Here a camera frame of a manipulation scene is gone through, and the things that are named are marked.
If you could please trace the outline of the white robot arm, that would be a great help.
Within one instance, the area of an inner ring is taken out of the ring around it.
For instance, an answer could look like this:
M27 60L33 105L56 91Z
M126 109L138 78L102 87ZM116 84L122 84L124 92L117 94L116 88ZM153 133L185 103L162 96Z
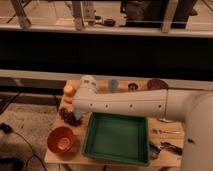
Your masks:
M164 117L183 122L181 171L213 171L213 91L159 89L99 93L93 76L83 76L72 100L85 112Z

